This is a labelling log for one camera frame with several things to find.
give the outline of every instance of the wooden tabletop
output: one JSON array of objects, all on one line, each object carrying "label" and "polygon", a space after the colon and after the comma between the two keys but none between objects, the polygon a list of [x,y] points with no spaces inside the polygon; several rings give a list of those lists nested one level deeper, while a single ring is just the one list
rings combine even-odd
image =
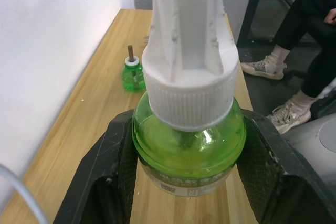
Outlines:
[{"label": "wooden tabletop", "polygon": [[[123,90],[120,72],[128,55],[127,45],[133,45],[135,55],[142,55],[151,16],[149,10],[120,10],[23,178],[51,222],[81,159],[107,129],[108,123],[117,114],[135,108],[142,95]],[[241,69],[235,97],[240,107],[252,110]],[[37,223],[17,193],[0,222]],[[156,188],[138,166],[131,223],[257,222],[236,167],[226,184],[212,194],[182,198]]]}]

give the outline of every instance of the white plastic nozzle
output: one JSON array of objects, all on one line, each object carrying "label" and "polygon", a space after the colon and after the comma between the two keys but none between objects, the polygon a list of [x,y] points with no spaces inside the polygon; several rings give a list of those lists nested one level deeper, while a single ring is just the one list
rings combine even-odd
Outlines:
[{"label": "white plastic nozzle", "polygon": [[171,127],[204,130],[230,111],[238,52],[222,0],[153,0],[142,61],[151,109]]}]

